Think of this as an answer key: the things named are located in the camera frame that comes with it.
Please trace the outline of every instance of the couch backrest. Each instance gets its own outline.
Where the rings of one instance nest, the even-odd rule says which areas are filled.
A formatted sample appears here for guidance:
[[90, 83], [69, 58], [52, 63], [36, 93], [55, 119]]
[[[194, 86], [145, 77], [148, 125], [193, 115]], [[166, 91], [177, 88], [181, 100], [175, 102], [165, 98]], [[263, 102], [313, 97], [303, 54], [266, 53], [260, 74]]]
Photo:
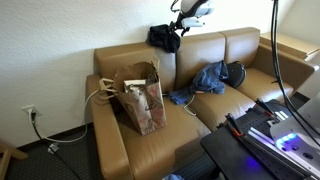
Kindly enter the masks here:
[[95, 71], [103, 78], [112, 79], [117, 69], [141, 61], [151, 62], [154, 55], [160, 59], [159, 75], [162, 92], [172, 91], [176, 76], [175, 55], [151, 47], [145, 42], [96, 49]]
[[195, 74], [209, 63], [224, 59], [225, 37], [220, 33], [185, 36], [177, 52], [175, 90], [189, 86]]
[[247, 27], [221, 31], [226, 38], [225, 63], [240, 61], [248, 67], [254, 59], [260, 40], [260, 30]]

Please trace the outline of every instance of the blue light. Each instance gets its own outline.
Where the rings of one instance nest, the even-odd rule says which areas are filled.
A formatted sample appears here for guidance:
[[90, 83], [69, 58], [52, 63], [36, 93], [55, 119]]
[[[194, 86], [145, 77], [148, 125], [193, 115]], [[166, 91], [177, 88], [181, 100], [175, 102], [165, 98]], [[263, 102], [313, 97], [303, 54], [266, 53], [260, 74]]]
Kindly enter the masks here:
[[294, 133], [288, 134], [288, 137], [289, 137], [290, 139], [293, 139], [293, 138], [295, 138], [296, 136], [297, 136], [297, 135], [294, 134]]
[[288, 141], [289, 140], [289, 138], [287, 137], [287, 136], [284, 136], [284, 137], [282, 137], [281, 138], [283, 141]]
[[278, 139], [277, 140], [277, 144], [282, 144], [283, 143], [283, 140], [282, 139]]

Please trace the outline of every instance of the black desk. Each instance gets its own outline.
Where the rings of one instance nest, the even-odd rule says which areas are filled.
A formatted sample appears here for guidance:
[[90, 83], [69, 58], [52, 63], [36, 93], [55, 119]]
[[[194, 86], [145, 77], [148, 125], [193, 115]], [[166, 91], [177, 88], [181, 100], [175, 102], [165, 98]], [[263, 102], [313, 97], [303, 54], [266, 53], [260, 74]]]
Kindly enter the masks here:
[[[273, 111], [283, 111], [287, 115], [289, 114], [284, 106], [277, 104], [277, 101], [273, 100], [267, 104]], [[257, 117], [254, 113], [247, 113], [237, 119], [236, 122], [243, 132], [247, 132], [248, 129], [253, 126], [259, 131], [264, 131], [268, 134], [269, 126], [266, 123], [268, 118], [268, 116], [263, 114]], [[277, 173], [284, 173], [284, 176], [281, 175], [284, 177], [283, 179], [297, 179], [297, 177], [292, 175], [287, 169], [279, 168], [278, 163], [273, 160], [270, 160], [268, 165], [261, 163], [261, 158], [269, 160], [270, 157], [264, 155], [264, 153], [260, 153], [258, 159], [247, 149], [248, 146], [244, 146], [242, 142], [232, 135], [226, 126], [202, 138], [201, 145], [215, 162], [218, 170], [220, 170], [227, 179], [277, 179], [275, 176]]]

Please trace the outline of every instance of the couch cushion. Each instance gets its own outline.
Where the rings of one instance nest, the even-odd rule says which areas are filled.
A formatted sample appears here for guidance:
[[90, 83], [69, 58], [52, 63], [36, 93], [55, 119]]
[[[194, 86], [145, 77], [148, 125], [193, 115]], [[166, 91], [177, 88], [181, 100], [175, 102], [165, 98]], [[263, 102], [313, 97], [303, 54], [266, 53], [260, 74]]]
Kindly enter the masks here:
[[175, 90], [189, 86], [198, 71], [209, 63], [223, 60], [225, 38], [220, 33], [186, 36], [177, 52]]
[[119, 127], [135, 179], [160, 179], [173, 172], [188, 156], [202, 153], [200, 139], [208, 128], [183, 106], [164, 98], [167, 126], [141, 136], [125, 113], [118, 115]]
[[211, 131], [214, 131], [226, 120], [225, 115], [231, 113], [234, 118], [238, 118], [254, 104], [252, 99], [226, 85], [224, 94], [196, 94], [190, 108]]
[[221, 31], [220, 33], [226, 37], [226, 64], [240, 61], [247, 67], [257, 53], [260, 30], [247, 27]]
[[117, 69], [141, 61], [151, 62], [154, 55], [160, 59], [159, 75], [162, 92], [172, 91], [176, 75], [173, 53], [166, 53], [143, 42], [96, 49], [94, 60], [97, 73], [104, 78], [112, 78]]
[[[247, 69], [246, 78], [237, 90], [253, 100], [260, 98], [266, 102], [271, 99], [277, 99], [283, 102], [283, 96], [278, 83], [273, 83], [275, 81], [274, 77], [254, 68], [249, 68]], [[285, 92], [290, 96], [293, 92], [293, 87], [287, 83], [283, 83], [283, 85]]]

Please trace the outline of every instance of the white cable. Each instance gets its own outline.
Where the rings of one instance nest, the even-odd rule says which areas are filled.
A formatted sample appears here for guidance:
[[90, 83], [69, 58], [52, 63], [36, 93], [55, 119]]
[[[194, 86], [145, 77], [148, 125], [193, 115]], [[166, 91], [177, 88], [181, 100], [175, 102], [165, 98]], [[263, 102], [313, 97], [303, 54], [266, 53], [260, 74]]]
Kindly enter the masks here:
[[[83, 135], [79, 138], [76, 138], [76, 139], [73, 139], [73, 140], [68, 140], [68, 141], [63, 141], [63, 140], [56, 140], [56, 139], [51, 139], [51, 138], [47, 138], [47, 137], [44, 137], [43, 135], [40, 134], [40, 136], [43, 138], [43, 139], [46, 139], [46, 140], [49, 140], [49, 141], [53, 141], [53, 142], [57, 142], [57, 143], [72, 143], [72, 142], [75, 142], [75, 141], [79, 141], [80, 139], [82, 139], [83, 137], [85, 137], [87, 135], [87, 131], [88, 131], [88, 124], [86, 122], [86, 119], [85, 119], [85, 113], [86, 113], [86, 107], [87, 107], [87, 104], [88, 104], [88, 101], [90, 100], [90, 98], [95, 95], [99, 90], [96, 90], [94, 91], [92, 94], [90, 94], [90, 96], [86, 99], [86, 102], [85, 102], [85, 105], [84, 105], [84, 120], [83, 120], [83, 123], [85, 124], [85, 132], [83, 133]], [[31, 119], [31, 113], [32, 111], [28, 112], [29, 113], [29, 121], [30, 123], [35, 123], [35, 122], [32, 122], [32, 119]]]
[[183, 109], [186, 110], [189, 114], [196, 116], [197, 115], [196, 112], [193, 109], [191, 109], [190, 107], [188, 107], [192, 103], [192, 101], [194, 100], [194, 97], [195, 97], [195, 95], [192, 95], [191, 101], [188, 104], [186, 104], [183, 107]]

